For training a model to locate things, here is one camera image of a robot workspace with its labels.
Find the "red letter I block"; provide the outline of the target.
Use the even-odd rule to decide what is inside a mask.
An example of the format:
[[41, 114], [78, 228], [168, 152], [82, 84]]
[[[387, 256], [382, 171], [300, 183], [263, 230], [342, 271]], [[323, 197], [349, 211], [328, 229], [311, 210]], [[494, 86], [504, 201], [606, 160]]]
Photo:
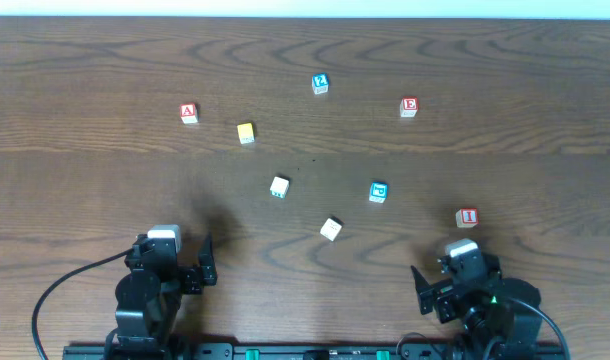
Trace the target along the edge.
[[473, 228], [479, 224], [479, 215], [476, 208], [461, 208], [455, 214], [458, 228]]

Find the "white block green side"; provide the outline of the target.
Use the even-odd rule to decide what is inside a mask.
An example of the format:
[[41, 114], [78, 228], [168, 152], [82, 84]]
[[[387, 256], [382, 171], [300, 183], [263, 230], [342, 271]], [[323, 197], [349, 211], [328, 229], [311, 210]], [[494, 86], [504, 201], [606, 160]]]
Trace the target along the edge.
[[289, 186], [290, 181], [288, 179], [275, 176], [270, 186], [270, 194], [284, 199], [289, 190]]

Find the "red letter A block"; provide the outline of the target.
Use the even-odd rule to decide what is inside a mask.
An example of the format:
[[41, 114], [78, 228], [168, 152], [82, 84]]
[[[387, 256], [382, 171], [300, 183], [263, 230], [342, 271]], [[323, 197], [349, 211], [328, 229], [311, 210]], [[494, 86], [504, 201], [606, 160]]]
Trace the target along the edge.
[[181, 104], [180, 118], [184, 124], [196, 124], [199, 121], [197, 106], [194, 103]]

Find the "blue number 2 block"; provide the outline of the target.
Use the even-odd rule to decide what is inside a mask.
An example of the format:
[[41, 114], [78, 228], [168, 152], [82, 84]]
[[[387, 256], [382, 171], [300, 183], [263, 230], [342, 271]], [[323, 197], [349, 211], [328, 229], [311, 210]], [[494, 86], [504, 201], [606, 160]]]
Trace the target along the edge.
[[326, 73], [314, 74], [311, 84], [315, 95], [324, 94], [329, 91], [329, 78]]

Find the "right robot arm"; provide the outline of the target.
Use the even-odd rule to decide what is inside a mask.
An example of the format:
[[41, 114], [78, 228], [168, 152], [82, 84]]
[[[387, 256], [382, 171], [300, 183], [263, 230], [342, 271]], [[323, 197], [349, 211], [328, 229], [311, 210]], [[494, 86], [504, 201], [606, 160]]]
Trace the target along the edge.
[[448, 277], [429, 283], [411, 268], [420, 313], [440, 323], [461, 322], [464, 332], [437, 355], [442, 359], [535, 359], [544, 320], [540, 291], [502, 275], [499, 258], [473, 247], [439, 259]]

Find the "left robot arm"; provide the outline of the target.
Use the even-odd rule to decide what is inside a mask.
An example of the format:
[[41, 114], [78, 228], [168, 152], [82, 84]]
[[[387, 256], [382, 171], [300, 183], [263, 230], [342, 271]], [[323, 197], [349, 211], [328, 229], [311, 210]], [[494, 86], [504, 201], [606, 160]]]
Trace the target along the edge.
[[115, 289], [117, 327], [106, 337], [104, 359], [191, 359], [191, 346], [172, 333], [182, 297], [217, 283], [213, 242], [206, 237], [197, 262], [181, 266], [177, 239], [137, 236], [125, 258], [130, 273]]

